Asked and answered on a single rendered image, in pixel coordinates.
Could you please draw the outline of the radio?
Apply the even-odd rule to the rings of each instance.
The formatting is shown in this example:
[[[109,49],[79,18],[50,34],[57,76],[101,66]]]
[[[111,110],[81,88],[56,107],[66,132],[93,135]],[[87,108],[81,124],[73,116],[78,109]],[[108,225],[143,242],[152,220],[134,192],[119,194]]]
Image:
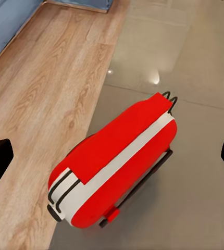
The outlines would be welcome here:
[[[164,95],[167,95],[167,98]],[[169,144],[177,125],[171,110],[177,97],[156,93],[135,103],[98,133],[81,141],[52,171],[48,181],[48,211],[58,221],[87,228],[100,217],[103,228],[119,208],[173,154]],[[114,203],[160,157],[166,155],[136,185],[118,207]]]

